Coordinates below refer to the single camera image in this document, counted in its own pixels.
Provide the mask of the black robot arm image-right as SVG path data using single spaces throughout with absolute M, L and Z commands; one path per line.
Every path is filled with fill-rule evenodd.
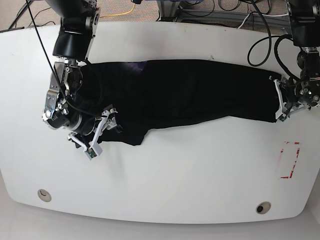
M 255 1 L 250 2 L 260 16 L 268 36 L 267 54 L 274 54 L 276 62 L 287 74 L 283 80 L 275 80 L 274 95 L 265 100 L 272 104 L 258 106 L 250 114 L 253 120 L 275 123 L 285 121 L 291 115 L 303 110 L 311 110 L 320 105 L 320 2 L 318 0 L 288 0 L 286 2 L 291 32 L 276 37 L 271 35 L 265 15 Z M 279 55 L 279 45 L 289 40 L 300 49 L 296 62 L 299 76 L 294 75 L 283 63 Z

